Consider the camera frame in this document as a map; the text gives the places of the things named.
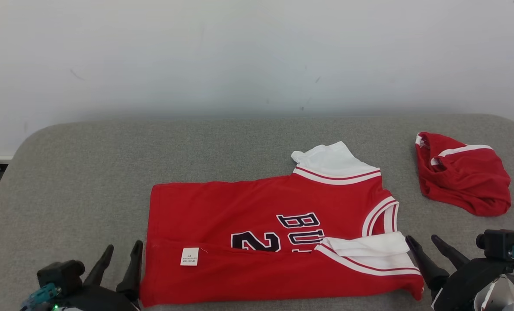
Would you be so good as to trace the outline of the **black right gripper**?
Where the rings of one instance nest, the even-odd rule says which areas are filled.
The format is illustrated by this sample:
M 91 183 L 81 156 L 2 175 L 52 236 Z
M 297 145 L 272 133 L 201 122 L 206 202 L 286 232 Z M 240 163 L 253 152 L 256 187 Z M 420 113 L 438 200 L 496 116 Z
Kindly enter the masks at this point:
M 433 310 L 514 311 L 514 260 L 470 260 L 438 235 L 431 235 L 431 242 L 456 269 L 449 275 L 411 235 L 405 241 L 426 286 L 439 291 L 431 303 Z

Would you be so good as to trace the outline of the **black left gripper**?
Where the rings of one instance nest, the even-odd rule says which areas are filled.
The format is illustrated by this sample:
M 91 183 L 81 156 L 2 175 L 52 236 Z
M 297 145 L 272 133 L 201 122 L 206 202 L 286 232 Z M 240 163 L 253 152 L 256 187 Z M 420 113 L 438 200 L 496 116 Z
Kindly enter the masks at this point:
M 138 311 L 144 243 L 141 240 L 134 243 L 130 252 L 130 263 L 122 282 L 116 286 L 116 291 L 100 286 L 113 251 L 114 246 L 109 244 L 83 284 L 63 286 L 56 296 L 44 303 L 81 311 Z

